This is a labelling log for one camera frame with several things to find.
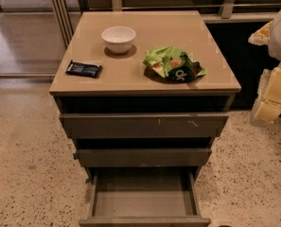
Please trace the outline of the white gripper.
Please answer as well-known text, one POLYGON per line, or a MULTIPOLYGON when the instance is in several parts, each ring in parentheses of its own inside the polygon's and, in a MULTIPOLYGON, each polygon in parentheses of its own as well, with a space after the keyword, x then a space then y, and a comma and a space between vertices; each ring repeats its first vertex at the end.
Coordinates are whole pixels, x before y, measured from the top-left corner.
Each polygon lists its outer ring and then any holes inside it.
MULTIPOLYGON (((272 21, 269 21, 262 26, 249 37, 248 42, 254 45, 267 45, 271 25, 272 21)), ((263 121, 274 121, 281 114, 281 62, 271 72, 263 99, 271 103, 260 102, 255 117, 263 121)))

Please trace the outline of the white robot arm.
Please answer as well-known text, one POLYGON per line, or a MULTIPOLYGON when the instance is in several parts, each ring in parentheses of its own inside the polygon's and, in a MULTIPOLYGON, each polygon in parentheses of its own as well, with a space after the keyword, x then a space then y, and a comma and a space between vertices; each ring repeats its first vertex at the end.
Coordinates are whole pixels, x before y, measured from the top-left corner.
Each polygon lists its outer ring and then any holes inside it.
POLYGON ((281 114, 281 9, 270 22, 253 33, 248 42, 266 45, 269 55, 279 61, 273 70, 263 70, 251 113, 253 125, 266 127, 281 114))

